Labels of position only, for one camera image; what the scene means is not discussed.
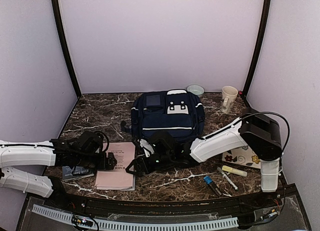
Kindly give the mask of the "dark blue novel book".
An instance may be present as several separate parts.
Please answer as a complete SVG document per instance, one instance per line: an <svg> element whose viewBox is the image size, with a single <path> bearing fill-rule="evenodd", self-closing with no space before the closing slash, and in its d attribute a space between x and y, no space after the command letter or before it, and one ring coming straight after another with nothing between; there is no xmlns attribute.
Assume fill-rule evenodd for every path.
<svg viewBox="0 0 320 231"><path fill-rule="evenodd" d="M81 166L75 166L73 168L70 168L69 166L62 167L62 180L64 182L88 178L94 175L94 171L90 168Z"/></svg>

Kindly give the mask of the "navy blue student backpack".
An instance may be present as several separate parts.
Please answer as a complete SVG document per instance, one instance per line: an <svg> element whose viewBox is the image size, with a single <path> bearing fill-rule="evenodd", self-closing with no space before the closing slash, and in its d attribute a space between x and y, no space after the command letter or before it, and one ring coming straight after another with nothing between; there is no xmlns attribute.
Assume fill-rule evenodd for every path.
<svg viewBox="0 0 320 231"><path fill-rule="evenodd" d="M200 98L185 90L143 93L130 110L130 126L123 120L121 130L133 138L148 139L155 132L168 132L180 143L199 137L205 126L205 111Z"/></svg>

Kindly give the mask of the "pink paperback book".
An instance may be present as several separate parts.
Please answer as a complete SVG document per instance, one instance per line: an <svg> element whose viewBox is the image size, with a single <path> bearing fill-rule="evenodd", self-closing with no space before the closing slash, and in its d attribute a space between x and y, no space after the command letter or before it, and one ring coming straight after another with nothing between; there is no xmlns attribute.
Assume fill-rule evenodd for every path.
<svg viewBox="0 0 320 231"><path fill-rule="evenodd" d="M136 177L126 172L126 167L135 158L132 142L111 142L107 152L114 154L117 164L113 170L97 171L95 188L97 190L134 191Z"/></svg>

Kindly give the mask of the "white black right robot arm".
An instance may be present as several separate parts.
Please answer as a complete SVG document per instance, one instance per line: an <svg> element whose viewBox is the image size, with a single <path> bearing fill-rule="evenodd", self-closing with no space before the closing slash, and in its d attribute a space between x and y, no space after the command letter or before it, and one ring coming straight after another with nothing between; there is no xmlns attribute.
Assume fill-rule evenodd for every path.
<svg viewBox="0 0 320 231"><path fill-rule="evenodd" d="M255 204L266 208L275 199L281 172L280 162L285 149L281 143L279 123L270 111L246 108L242 116L230 124L189 142L178 142L167 131L156 131L148 139L134 139L140 152L125 168L137 177L171 167L191 168L208 159L247 146L260 159L261 190Z"/></svg>

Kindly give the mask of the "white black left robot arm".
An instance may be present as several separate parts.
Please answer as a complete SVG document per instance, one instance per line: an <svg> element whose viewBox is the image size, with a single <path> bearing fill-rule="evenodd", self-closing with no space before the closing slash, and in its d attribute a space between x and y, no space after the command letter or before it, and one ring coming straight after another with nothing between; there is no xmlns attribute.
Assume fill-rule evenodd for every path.
<svg viewBox="0 0 320 231"><path fill-rule="evenodd" d="M101 131L84 131L71 139L53 138L42 142L0 142L0 186L50 198L60 209L67 209L70 197L59 178L39 176L18 166L46 166L93 170L113 170L117 160L108 152L110 141Z"/></svg>

